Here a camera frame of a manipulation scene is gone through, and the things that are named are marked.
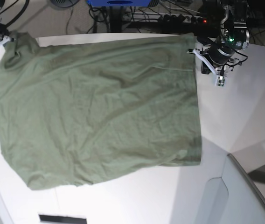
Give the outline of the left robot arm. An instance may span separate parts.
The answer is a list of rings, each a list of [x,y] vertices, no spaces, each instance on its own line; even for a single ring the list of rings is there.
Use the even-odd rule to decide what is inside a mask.
[[[214,73],[223,76],[227,69],[241,66],[248,59],[248,56],[240,51],[249,45],[249,5],[246,0],[209,0],[208,3],[212,9],[219,12],[219,35],[214,41],[205,36],[198,36],[197,41],[206,49],[198,50],[196,56],[202,61],[202,74]]]

